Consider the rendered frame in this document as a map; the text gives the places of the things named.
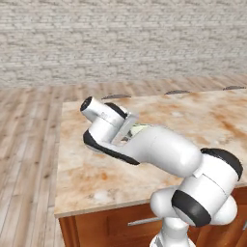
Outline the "wooden island cabinet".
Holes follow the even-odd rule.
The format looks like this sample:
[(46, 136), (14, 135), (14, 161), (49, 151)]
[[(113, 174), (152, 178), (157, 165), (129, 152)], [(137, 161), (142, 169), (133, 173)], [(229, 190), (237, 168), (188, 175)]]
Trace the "wooden island cabinet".
[[(230, 225), (190, 227), (189, 238), (196, 247), (247, 247), (247, 186), (233, 191), (238, 206), (237, 216)], [(107, 231), (107, 216), (112, 210), (80, 214), (59, 219), (66, 247), (149, 247), (156, 235), (110, 236)]]

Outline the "wooden drawer front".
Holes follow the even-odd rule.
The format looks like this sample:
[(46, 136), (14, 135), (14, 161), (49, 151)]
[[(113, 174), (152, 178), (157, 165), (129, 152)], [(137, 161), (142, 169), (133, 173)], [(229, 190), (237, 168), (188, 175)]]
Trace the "wooden drawer front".
[(139, 223), (139, 220), (153, 216), (148, 205), (118, 208), (107, 216), (107, 231), (110, 236), (126, 237), (158, 233), (161, 228), (160, 221)]

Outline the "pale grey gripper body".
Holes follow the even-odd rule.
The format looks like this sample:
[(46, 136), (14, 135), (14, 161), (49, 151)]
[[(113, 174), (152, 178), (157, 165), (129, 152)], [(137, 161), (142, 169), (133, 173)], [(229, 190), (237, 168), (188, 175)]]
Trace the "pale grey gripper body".
[(117, 145), (122, 140), (128, 140), (131, 137), (130, 129), (135, 125), (137, 122), (139, 116), (133, 113), (128, 113), (126, 119), (123, 122), (123, 125), (121, 126), (120, 130), (114, 137), (112, 143), (114, 145)]

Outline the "pale green bowl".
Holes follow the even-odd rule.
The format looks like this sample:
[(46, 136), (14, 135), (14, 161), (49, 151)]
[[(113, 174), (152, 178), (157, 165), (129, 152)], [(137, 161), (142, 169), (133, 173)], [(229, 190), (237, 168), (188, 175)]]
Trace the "pale green bowl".
[(133, 127), (131, 127), (129, 129), (129, 131), (127, 132), (126, 138), (128, 140), (130, 140), (134, 135), (136, 135), (137, 133), (139, 133), (141, 130), (150, 127), (149, 124), (146, 123), (136, 123)]

